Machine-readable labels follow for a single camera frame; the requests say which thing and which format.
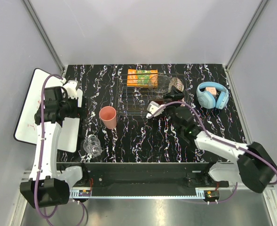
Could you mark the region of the beige patterned bowl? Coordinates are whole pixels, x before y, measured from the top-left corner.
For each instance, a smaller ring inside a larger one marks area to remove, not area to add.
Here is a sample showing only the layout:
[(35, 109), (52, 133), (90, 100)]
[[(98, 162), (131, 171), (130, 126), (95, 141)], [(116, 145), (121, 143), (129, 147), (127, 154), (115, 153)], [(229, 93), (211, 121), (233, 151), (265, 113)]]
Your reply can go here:
[(170, 80), (169, 86), (168, 86), (168, 92), (170, 92), (172, 90), (172, 87), (176, 87), (177, 90), (183, 92), (184, 90), (184, 84), (183, 82), (178, 79), (177, 77), (173, 77)]

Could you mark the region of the red floral plate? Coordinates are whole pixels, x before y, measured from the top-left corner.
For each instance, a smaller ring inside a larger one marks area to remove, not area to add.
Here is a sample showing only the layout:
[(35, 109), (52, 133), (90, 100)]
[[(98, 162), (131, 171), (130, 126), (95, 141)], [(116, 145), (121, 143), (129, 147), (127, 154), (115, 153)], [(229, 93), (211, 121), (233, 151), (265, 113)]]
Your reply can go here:
[(165, 105), (167, 104), (169, 99), (155, 99), (154, 102), (156, 102), (159, 105)]

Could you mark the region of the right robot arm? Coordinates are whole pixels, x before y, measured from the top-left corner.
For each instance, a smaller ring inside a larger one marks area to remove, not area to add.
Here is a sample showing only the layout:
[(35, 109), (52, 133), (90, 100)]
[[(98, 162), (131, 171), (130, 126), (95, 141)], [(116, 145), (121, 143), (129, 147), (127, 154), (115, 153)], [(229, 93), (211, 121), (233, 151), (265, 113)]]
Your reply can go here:
[(277, 166), (260, 143), (237, 143), (210, 133), (195, 110), (182, 101), (183, 93), (175, 85), (169, 86), (165, 98), (170, 102), (165, 105), (164, 112), (171, 118), (177, 135), (197, 149), (228, 160), (207, 166), (201, 175), (205, 186), (228, 181), (242, 183), (262, 193), (268, 185), (277, 184)]

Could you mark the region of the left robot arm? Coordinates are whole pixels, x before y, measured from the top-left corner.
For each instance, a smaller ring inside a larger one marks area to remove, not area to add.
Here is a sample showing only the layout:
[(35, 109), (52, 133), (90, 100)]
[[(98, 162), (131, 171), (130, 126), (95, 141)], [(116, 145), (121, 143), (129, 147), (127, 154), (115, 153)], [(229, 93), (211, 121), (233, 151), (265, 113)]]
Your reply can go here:
[(29, 179), (20, 184), (20, 192), (35, 209), (66, 204), (71, 189), (77, 184), (85, 186), (89, 174), (81, 165), (69, 166), (57, 173), (57, 151), (63, 129), (78, 135), (78, 128), (66, 119), (80, 120), (83, 113), (83, 92), (68, 85), (44, 88), (42, 101), (34, 115), (37, 128), (35, 159)]

